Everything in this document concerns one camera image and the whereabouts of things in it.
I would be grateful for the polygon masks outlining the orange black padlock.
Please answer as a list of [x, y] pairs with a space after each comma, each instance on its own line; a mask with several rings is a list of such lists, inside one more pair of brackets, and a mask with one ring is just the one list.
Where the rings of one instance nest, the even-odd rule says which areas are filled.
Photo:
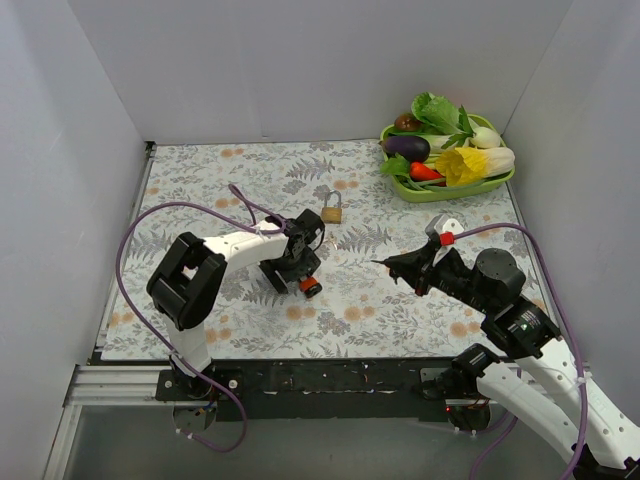
[[299, 282], [299, 289], [307, 299], [319, 294], [323, 287], [313, 276], [308, 276]]

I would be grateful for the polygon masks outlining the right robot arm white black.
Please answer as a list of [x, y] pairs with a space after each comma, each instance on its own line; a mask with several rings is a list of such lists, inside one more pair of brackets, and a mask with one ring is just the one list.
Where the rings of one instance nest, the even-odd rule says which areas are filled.
[[467, 268], [455, 249], [430, 246], [383, 260], [394, 280], [422, 296], [435, 288], [484, 314], [487, 338], [536, 382], [526, 384], [496, 354], [474, 344], [430, 381], [443, 397], [482, 395], [542, 437], [576, 479], [636, 479], [639, 428], [589, 377], [579, 375], [559, 328], [522, 295], [511, 254], [486, 249]]

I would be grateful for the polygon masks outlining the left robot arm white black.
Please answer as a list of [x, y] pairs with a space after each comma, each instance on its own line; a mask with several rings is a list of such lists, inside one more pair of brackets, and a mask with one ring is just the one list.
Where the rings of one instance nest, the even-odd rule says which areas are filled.
[[314, 278], [321, 265], [315, 244], [324, 234], [321, 217], [306, 209], [296, 218], [269, 216], [251, 232], [207, 238], [186, 232], [174, 241], [146, 290], [166, 318], [172, 370], [188, 398], [200, 400], [212, 390], [204, 321], [225, 279], [256, 264], [277, 293], [287, 294], [295, 284], [311, 298], [322, 290]]

